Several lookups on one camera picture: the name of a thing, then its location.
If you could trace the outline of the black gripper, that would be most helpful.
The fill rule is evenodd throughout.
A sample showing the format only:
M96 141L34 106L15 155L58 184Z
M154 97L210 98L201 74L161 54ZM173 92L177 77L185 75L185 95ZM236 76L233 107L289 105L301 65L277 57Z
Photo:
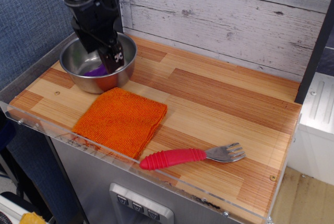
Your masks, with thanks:
M98 50L108 74L124 66L124 50L114 23L120 16L118 0L85 0L69 7L71 25L87 52Z

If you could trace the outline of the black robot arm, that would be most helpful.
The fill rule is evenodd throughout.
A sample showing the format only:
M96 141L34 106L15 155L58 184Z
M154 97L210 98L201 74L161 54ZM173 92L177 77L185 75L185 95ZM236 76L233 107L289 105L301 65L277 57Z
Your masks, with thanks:
M124 66L124 51L114 28L120 17L120 0L63 0L73 18L71 26L88 53L96 51L100 67L89 77L111 74Z

